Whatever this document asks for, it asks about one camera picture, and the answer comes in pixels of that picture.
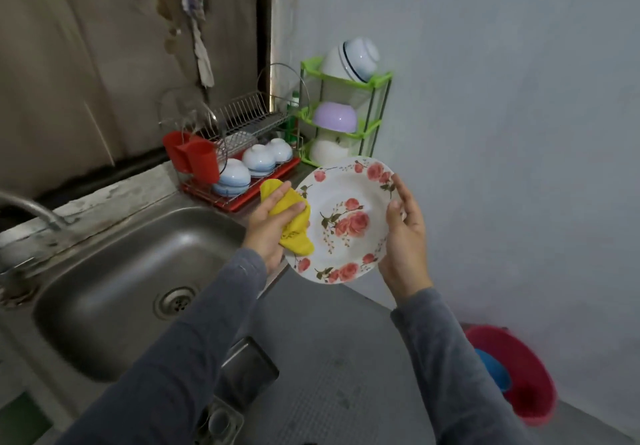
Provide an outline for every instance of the faucet spout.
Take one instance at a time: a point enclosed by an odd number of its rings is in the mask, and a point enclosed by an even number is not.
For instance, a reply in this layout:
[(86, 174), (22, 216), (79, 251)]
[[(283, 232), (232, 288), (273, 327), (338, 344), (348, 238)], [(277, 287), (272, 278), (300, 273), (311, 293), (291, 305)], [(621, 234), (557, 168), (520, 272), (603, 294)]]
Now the faucet spout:
[(62, 228), (69, 226), (69, 224), (61, 216), (55, 214), (53, 211), (48, 210), (43, 205), (38, 204), (36, 201), (27, 197), (23, 197), (18, 194), (0, 189), (0, 201), (7, 202), (12, 206), (21, 207), (34, 216), (43, 219), (54, 231), (60, 231), (62, 230)]

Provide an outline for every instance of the sink basin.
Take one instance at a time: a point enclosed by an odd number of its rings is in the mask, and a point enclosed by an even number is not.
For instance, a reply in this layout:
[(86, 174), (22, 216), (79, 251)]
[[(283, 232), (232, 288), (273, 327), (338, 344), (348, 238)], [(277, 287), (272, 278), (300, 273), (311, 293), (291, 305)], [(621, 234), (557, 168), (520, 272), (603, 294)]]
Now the sink basin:
[(92, 380), (116, 381), (208, 285), (244, 228), (205, 207), (176, 209), (114, 235), (38, 299), (40, 333)]

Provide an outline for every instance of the long-sleeved shirt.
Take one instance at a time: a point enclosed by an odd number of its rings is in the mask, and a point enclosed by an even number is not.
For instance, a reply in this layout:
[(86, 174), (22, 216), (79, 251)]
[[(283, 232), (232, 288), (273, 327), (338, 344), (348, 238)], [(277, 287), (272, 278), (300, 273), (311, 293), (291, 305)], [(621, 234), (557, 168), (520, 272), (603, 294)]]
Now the long-sleeved shirt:
[[(260, 256), (240, 249), (215, 281), (101, 395), (58, 445), (187, 445), (242, 322), (264, 287)], [(523, 425), (435, 289), (392, 313), (441, 445), (521, 444)]]

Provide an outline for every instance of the floral plate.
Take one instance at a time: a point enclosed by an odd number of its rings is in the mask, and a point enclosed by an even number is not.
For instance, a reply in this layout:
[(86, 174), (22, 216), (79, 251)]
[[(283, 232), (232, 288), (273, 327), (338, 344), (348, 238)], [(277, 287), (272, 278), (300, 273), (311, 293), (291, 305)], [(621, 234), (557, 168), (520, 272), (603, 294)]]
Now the floral plate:
[(343, 283), (375, 268), (386, 253), (387, 206), (400, 199), (393, 172), (373, 158), (352, 157), (309, 174), (296, 191), (311, 205), (313, 254), (285, 256), (293, 269), (317, 283)]

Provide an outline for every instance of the yellow cloth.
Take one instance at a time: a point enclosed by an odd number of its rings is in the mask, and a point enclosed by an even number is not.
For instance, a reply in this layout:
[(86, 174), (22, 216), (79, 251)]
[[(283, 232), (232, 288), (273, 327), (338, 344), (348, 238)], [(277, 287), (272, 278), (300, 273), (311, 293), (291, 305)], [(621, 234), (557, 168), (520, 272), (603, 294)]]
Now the yellow cloth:
[[(260, 200), (265, 200), (281, 185), (282, 181), (267, 179), (260, 186)], [(269, 211), (269, 215), (279, 214), (300, 201), (305, 203), (305, 210), (293, 218), (289, 224), (284, 226), (280, 244), (286, 249), (293, 251), (296, 255), (307, 256), (314, 252), (314, 244), (307, 237), (307, 225), (309, 223), (309, 216), (311, 216), (311, 206), (309, 206), (307, 199), (293, 189), (289, 189), (287, 193), (284, 194), (284, 197), (278, 201), (276, 207)]]

